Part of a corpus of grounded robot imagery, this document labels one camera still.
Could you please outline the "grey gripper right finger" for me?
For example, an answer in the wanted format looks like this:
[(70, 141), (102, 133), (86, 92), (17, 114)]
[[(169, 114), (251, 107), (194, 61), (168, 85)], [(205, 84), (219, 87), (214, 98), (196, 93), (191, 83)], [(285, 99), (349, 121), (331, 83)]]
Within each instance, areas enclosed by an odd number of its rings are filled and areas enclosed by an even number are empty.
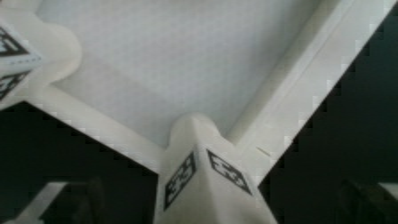
[(379, 183), (342, 182), (335, 224), (398, 224), (398, 199)]

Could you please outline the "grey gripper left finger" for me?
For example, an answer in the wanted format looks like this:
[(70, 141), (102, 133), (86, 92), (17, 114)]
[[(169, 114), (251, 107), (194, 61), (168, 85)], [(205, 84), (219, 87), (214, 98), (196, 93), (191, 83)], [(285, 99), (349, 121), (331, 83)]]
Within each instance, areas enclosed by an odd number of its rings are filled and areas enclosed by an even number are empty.
[(107, 224), (102, 180), (49, 182), (11, 224)]

